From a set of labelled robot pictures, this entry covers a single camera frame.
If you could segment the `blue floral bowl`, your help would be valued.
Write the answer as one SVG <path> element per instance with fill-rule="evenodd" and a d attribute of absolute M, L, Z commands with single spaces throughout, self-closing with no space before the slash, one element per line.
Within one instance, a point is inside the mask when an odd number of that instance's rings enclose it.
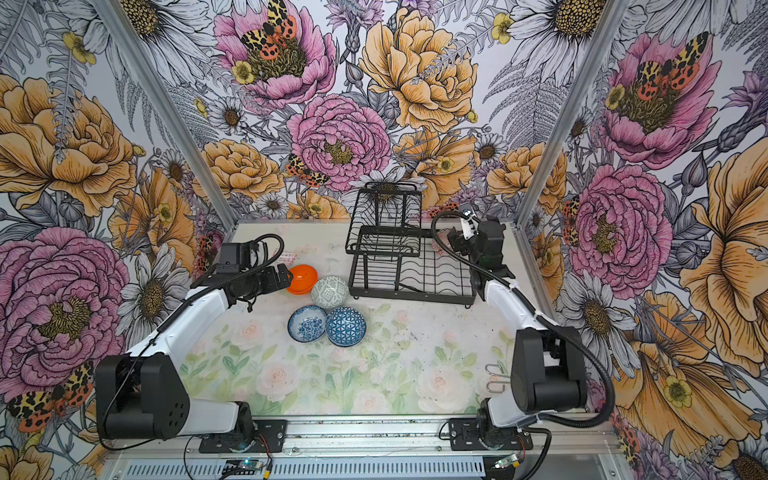
<path fill-rule="evenodd" d="M 306 305 L 292 313 L 288 320 L 289 336 L 299 343 L 311 343 L 325 334 L 327 314 L 316 305 Z"/>

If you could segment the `green patterned bowl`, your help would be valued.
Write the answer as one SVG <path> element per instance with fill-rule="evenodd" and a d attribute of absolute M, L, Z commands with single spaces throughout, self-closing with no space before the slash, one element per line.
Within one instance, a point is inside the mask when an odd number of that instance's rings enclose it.
<path fill-rule="evenodd" d="M 314 305 L 324 310 L 332 310 L 346 303 L 349 288 L 344 279 L 338 276 L 327 276 L 316 282 L 310 296 Z"/>

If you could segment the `black wire dish rack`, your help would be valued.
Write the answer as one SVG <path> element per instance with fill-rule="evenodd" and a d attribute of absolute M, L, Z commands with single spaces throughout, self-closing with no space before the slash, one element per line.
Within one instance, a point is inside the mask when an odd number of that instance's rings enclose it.
<path fill-rule="evenodd" d="M 358 190 L 345 245 L 353 297 L 472 306 L 469 270 L 433 246 L 421 204 L 413 184 L 370 181 Z"/>

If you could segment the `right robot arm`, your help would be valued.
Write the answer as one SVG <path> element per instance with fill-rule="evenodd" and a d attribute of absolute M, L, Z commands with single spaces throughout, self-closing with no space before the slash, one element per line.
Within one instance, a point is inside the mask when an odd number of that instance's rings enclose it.
<path fill-rule="evenodd" d="M 599 418 L 562 415 L 586 404 L 584 348 L 572 331 L 555 324 L 520 290 L 503 263 L 504 226 L 468 209 L 449 214 L 461 221 L 459 230 L 448 231 L 449 254 L 469 267 L 473 289 L 515 333 L 509 390 L 481 404 L 479 440 L 499 448 L 507 435 L 541 421 L 579 429 L 598 425 Z"/>

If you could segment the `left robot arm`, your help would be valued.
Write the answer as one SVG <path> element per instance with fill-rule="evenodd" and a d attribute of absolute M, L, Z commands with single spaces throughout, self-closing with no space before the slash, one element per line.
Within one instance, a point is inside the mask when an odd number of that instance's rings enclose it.
<path fill-rule="evenodd" d="M 181 303 L 127 352 L 110 355 L 95 369 L 100 441 L 128 440 L 138 447 L 176 437 L 208 437 L 236 451 L 256 438 L 244 401 L 192 397 L 181 367 L 210 325 L 238 303 L 253 306 L 293 280 L 280 262 L 283 239 L 268 233 L 244 243 L 225 243 L 217 262 L 195 280 Z"/>

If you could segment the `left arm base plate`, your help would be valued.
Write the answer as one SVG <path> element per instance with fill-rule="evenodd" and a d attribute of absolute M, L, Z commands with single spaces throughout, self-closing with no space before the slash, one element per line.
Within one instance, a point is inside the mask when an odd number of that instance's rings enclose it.
<path fill-rule="evenodd" d="M 204 436 L 198 450 L 201 454 L 281 453 L 287 426 L 286 420 L 257 419 L 245 433 L 233 431 Z"/>

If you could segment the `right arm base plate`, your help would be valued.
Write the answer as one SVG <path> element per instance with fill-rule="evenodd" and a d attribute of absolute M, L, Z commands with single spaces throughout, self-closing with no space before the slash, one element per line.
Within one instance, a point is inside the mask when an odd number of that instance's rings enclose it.
<path fill-rule="evenodd" d="M 520 451 L 533 448 L 532 437 L 515 428 L 498 428 L 476 418 L 450 418 L 447 436 L 452 451 Z"/>

